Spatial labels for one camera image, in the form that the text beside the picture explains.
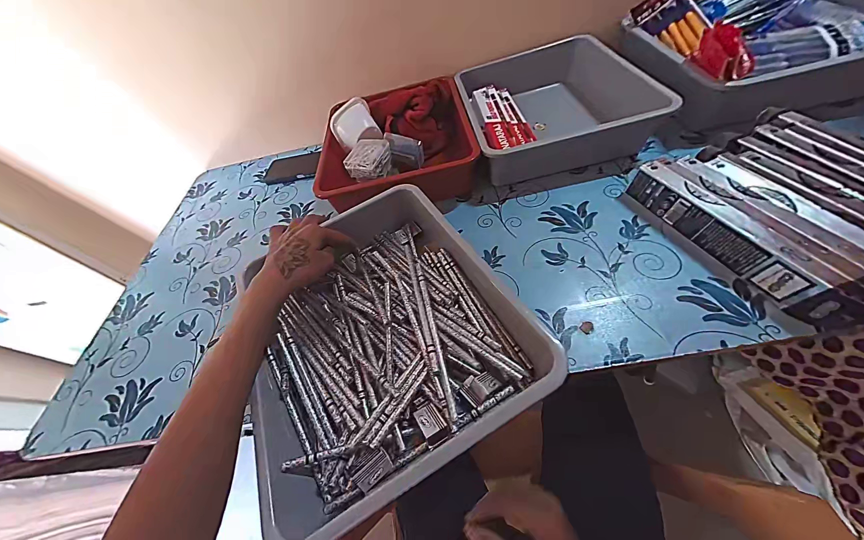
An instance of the window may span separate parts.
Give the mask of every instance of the window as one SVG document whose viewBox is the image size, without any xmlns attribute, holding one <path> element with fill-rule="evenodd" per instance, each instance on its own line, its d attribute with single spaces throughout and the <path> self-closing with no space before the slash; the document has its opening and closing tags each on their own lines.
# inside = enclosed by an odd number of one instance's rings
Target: window
<svg viewBox="0 0 864 540">
<path fill-rule="evenodd" d="M 74 364 L 123 289 L 0 223 L 0 346 Z"/>
</svg>

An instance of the mehndi tattoo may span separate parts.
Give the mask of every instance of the mehndi tattoo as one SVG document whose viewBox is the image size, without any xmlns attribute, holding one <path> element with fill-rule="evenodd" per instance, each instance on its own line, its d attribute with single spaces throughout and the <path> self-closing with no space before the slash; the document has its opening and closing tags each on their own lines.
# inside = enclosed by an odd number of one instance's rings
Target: mehndi tattoo
<svg viewBox="0 0 864 540">
<path fill-rule="evenodd" d="M 272 259 L 278 266 L 278 272 L 283 278 L 289 279 L 292 274 L 303 266 L 309 264 L 309 242 L 304 238 L 294 238 L 286 242 L 284 246 L 275 250 Z"/>
</svg>

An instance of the gray plastic tray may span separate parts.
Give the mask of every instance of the gray plastic tray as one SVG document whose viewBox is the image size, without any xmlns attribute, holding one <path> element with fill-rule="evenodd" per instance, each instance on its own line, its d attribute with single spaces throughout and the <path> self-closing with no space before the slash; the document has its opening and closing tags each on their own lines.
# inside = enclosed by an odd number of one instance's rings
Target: gray plastic tray
<svg viewBox="0 0 864 540">
<path fill-rule="evenodd" d="M 639 152 L 682 98 L 591 35 L 576 35 L 463 69 L 455 76 L 489 178 L 505 186 Z M 473 92 L 509 89 L 537 141 L 496 150 L 486 142 Z"/>
<path fill-rule="evenodd" d="M 251 394 L 255 433 L 255 463 L 258 473 L 259 510 L 265 540 L 325 540 L 347 533 L 383 509 L 410 487 L 421 482 L 488 434 L 515 418 L 560 387 L 566 379 L 566 353 L 558 340 L 519 301 L 515 293 L 493 279 L 492 269 L 443 217 L 425 194 L 414 185 L 402 184 L 325 222 L 326 227 L 366 245 L 383 231 L 414 222 L 422 230 L 423 243 L 445 248 L 465 276 L 482 295 L 516 343 L 532 361 L 536 380 L 527 388 L 500 402 L 437 448 L 394 472 L 352 506 L 331 520 L 323 513 L 323 502 L 315 481 L 308 476 L 286 474 L 282 461 L 303 454 L 299 439 L 285 412 L 279 388 L 266 362 L 262 363 Z M 262 260 L 246 267 L 248 284 Z"/>
<path fill-rule="evenodd" d="M 864 96 L 864 52 L 722 82 L 628 18 L 622 29 L 622 54 L 682 96 L 676 118 L 690 130 L 751 121 L 769 107 L 801 110 Z"/>
</svg>

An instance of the hand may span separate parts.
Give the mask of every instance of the hand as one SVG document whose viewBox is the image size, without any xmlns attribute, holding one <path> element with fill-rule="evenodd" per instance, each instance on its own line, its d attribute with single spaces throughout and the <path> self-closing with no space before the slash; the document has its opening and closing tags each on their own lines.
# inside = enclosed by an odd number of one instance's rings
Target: hand
<svg viewBox="0 0 864 540">
<path fill-rule="evenodd" d="M 532 483 L 505 483 L 489 490 L 465 515 L 465 536 L 469 540 L 501 540 L 482 526 L 496 518 L 535 540 L 578 540 L 558 498 Z"/>
<path fill-rule="evenodd" d="M 294 219 L 288 227 L 272 227 L 269 254 L 259 275 L 276 283 L 286 295 L 325 276 L 355 244 L 338 230 L 320 227 L 323 221 L 326 216 L 309 214 Z"/>
</svg>

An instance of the leopard print fabric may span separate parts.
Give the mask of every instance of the leopard print fabric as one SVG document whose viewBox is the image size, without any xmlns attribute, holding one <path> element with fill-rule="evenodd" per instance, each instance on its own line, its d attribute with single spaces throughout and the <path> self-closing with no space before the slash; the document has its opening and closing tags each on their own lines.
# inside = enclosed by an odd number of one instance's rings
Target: leopard print fabric
<svg viewBox="0 0 864 540">
<path fill-rule="evenodd" d="M 822 428 L 819 459 L 864 539 L 864 331 L 772 343 L 742 354 L 813 406 Z"/>
</svg>

